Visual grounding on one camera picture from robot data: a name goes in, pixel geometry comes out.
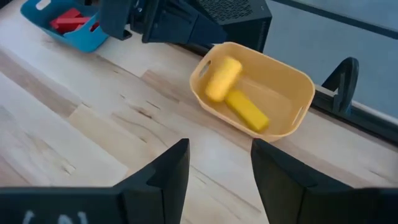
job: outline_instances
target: wooden surface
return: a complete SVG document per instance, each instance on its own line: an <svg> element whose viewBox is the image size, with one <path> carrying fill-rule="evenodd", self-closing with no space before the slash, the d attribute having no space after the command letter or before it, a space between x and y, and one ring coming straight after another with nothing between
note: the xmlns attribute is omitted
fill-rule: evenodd
<svg viewBox="0 0 398 224"><path fill-rule="evenodd" d="M182 223L267 223L251 138L189 90L200 57L137 34L83 54L24 19L22 3L0 10L0 185L113 185L190 138ZM398 185L397 149L314 110L274 145L354 187Z"/></svg>

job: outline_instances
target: black device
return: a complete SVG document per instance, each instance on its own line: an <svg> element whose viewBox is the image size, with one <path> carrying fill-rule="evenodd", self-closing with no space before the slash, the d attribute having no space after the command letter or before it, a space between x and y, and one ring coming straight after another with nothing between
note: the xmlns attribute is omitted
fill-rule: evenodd
<svg viewBox="0 0 398 224"><path fill-rule="evenodd" d="M204 52L232 41L262 52L271 13L263 0L101 0L99 24L119 40L142 34L142 41L169 42Z"/></svg>
<svg viewBox="0 0 398 224"><path fill-rule="evenodd" d="M205 16L213 19L227 33L226 41L235 42L262 52L272 15L265 0L187 0ZM205 55L215 43L191 44L186 48Z"/></svg>
<svg viewBox="0 0 398 224"><path fill-rule="evenodd" d="M353 189L260 139L251 159L270 224L398 223L398 189Z"/></svg>
<svg viewBox="0 0 398 224"><path fill-rule="evenodd" d="M0 223L178 224L188 184L182 139L114 187L0 188Z"/></svg>
<svg viewBox="0 0 398 224"><path fill-rule="evenodd" d="M142 34L142 41L175 44L222 43L226 33L221 26L182 0L101 0L99 25L119 40Z"/></svg>

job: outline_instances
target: gray floor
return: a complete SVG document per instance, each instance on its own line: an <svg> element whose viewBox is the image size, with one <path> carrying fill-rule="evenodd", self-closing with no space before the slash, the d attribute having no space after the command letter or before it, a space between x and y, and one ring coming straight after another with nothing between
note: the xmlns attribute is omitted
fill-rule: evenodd
<svg viewBox="0 0 398 224"><path fill-rule="evenodd" d="M302 0L398 29L396 0ZM267 1L273 15L264 53L307 73L316 84L346 57L359 60L354 100L398 117L398 40Z"/></svg>

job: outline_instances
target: black clamp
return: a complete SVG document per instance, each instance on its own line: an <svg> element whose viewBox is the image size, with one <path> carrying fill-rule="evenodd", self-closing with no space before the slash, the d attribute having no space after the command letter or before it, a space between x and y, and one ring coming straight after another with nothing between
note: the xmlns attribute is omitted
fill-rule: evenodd
<svg viewBox="0 0 398 224"><path fill-rule="evenodd" d="M322 84L322 87L328 90L338 90L337 94L333 97L332 112L344 114L351 113L351 102L358 81L358 74L358 60L353 57L348 57L337 66Z"/></svg>

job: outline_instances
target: red toy block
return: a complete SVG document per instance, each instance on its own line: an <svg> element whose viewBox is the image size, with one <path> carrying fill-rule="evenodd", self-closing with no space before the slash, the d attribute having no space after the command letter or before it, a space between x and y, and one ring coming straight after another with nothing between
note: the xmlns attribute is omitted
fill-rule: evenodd
<svg viewBox="0 0 398 224"><path fill-rule="evenodd" d="M57 19L59 18L78 18L83 17L83 15L75 8L71 8L68 11L64 12L61 16L58 16L56 19L50 22L51 27L58 31L59 25L57 24Z"/></svg>
<svg viewBox="0 0 398 224"><path fill-rule="evenodd" d="M62 26L64 24L85 24L90 20L90 17L80 17L80 18L58 18L56 20L56 23L59 26Z"/></svg>
<svg viewBox="0 0 398 224"><path fill-rule="evenodd" d="M79 25L85 24L90 20L90 17L81 18L58 18L56 23L58 25L57 31L61 34L71 32L77 29Z"/></svg>

